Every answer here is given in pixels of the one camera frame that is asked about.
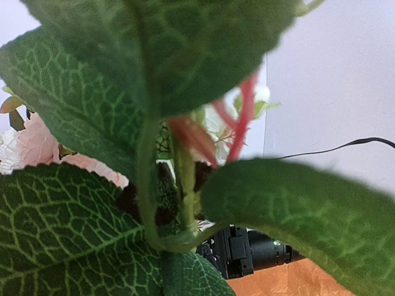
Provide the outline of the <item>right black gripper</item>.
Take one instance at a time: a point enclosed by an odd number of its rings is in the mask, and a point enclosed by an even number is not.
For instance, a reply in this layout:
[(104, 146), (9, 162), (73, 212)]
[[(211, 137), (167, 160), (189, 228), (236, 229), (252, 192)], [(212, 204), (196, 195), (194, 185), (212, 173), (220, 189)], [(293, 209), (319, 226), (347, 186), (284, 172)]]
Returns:
[(288, 244), (234, 225), (198, 246), (197, 253), (211, 262), (226, 280), (305, 259)]

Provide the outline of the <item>orange yellow wrapping paper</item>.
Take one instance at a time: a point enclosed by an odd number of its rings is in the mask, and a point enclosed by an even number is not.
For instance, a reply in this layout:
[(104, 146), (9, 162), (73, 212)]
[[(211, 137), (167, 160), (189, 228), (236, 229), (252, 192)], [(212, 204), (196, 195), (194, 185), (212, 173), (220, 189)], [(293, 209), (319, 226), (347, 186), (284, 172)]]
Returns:
[(308, 259), (256, 271), (246, 277), (229, 280), (228, 284), (236, 295), (245, 296), (353, 294)]

